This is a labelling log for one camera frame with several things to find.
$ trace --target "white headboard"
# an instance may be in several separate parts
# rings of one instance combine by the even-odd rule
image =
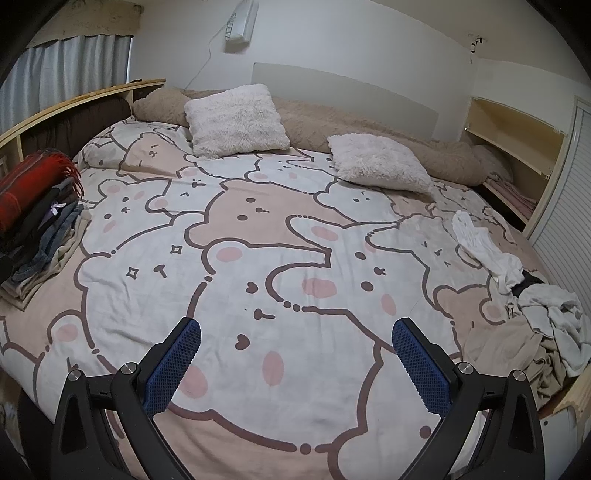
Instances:
[[[252,83],[264,83],[272,95],[286,100],[339,108],[426,140],[439,117],[435,110],[397,93],[320,70],[255,63]]]

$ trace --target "beige body pillow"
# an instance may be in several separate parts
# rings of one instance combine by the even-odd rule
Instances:
[[[134,102],[134,115],[138,120],[166,122],[188,126],[184,103],[189,99],[204,98],[223,90],[177,90],[159,88],[145,99]],[[484,183],[486,172],[465,142],[425,141],[397,132],[390,127],[336,108],[313,105],[296,100],[273,97],[281,123],[292,147],[330,154],[327,141],[332,135],[372,134],[387,137],[410,148],[421,165],[432,177],[475,186]]]

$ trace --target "bear print blanket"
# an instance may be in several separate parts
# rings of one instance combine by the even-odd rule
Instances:
[[[24,312],[0,304],[0,366],[54,420],[69,370],[137,362],[191,316],[201,348],[155,422],[195,478],[398,478],[439,417],[392,348],[394,322],[411,317],[458,361],[471,328],[506,321],[497,285],[454,238],[454,212],[526,268],[535,258],[460,185],[435,180],[433,198],[359,187],[311,151],[198,161],[189,139],[129,118],[84,147],[92,221]]]

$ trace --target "white wall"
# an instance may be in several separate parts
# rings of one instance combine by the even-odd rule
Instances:
[[[185,87],[207,60],[207,42],[238,0],[148,2],[134,39],[130,78]],[[466,48],[428,25],[367,0],[259,0],[248,48],[224,52],[223,33],[195,90],[250,83],[254,62],[289,64],[371,83],[439,113],[434,137],[461,132],[475,65]]]
[[[591,84],[527,65],[480,59],[472,95],[517,108],[569,133],[574,97],[591,101]]]

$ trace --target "metal screw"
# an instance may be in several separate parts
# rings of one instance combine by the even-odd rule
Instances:
[[[138,364],[135,364],[133,362],[127,362],[124,366],[121,367],[121,372],[124,375],[131,375],[133,372],[135,372],[136,368],[138,368]]]
[[[82,372],[80,370],[72,370],[70,373],[68,373],[68,380],[70,382],[75,382],[80,378],[81,375]]]
[[[513,372],[513,378],[515,378],[518,382],[524,382],[527,380],[527,376],[521,370],[515,370]]]
[[[468,362],[461,362],[457,369],[462,372],[463,374],[470,375],[474,371],[474,367],[471,366]]]

